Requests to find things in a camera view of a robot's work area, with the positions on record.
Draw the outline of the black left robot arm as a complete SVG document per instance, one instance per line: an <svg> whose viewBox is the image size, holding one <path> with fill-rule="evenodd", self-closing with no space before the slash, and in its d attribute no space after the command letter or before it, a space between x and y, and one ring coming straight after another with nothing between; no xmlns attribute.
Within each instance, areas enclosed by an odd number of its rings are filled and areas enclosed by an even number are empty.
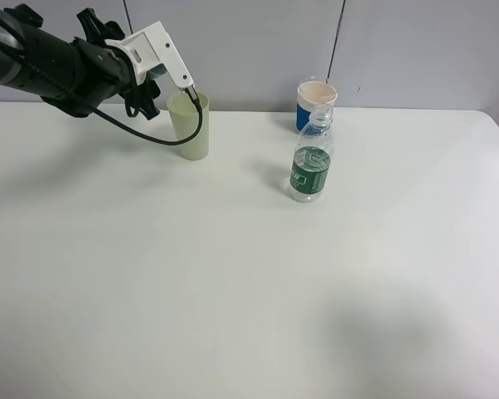
<svg viewBox="0 0 499 399"><path fill-rule="evenodd" d="M102 22L91 8L77 18L85 36L65 42L43 31L42 16L28 5L0 9L0 86L32 93L75 118L113 96L124 100L129 117L158 116L157 84L136 82L131 59L107 45L124 39L120 25Z"/></svg>

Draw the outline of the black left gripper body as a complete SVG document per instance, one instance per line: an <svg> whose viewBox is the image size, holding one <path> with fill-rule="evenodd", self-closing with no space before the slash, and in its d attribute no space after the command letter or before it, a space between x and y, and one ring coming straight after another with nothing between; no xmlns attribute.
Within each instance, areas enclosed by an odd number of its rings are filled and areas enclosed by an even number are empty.
<svg viewBox="0 0 499 399"><path fill-rule="evenodd" d="M138 84L131 59L116 47L106 46L106 48L126 65L128 83L119 95L124 99L127 116L135 118L141 113L148 121L157 117L160 110L155 105L155 99L161 95L161 89L149 77L143 83Z"/></svg>

